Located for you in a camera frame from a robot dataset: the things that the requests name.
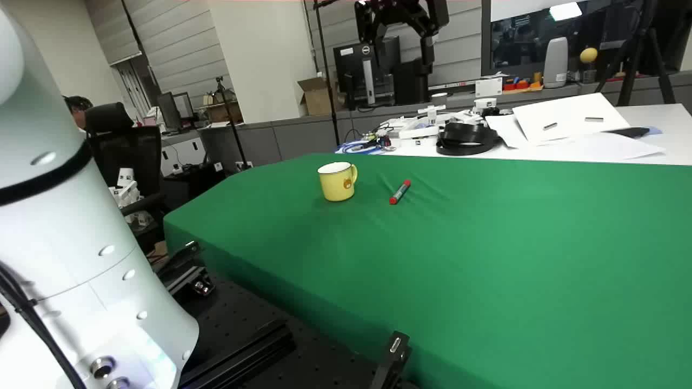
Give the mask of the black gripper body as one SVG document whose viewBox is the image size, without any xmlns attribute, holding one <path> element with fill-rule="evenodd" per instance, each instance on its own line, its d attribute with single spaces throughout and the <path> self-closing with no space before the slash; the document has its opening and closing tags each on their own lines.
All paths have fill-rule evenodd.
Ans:
<svg viewBox="0 0 692 389">
<path fill-rule="evenodd" d="M 404 25 L 419 36 L 435 36 L 448 22 L 448 0 L 357 0 L 355 19 L 361 44 L 373 44 L 388 27 Z"/>
</svg>

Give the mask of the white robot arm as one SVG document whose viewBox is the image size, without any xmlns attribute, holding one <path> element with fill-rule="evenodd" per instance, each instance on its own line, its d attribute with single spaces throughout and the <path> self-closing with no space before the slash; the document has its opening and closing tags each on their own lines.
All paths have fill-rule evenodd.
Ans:
<svg viewBox="0 0 692 389">
<path fill-rule="evenodd" d="M 245 389 L 296 350 L 284 321 L 196 356 L 26 29 L 0 9 L 2 389 Z"/>
</svg>

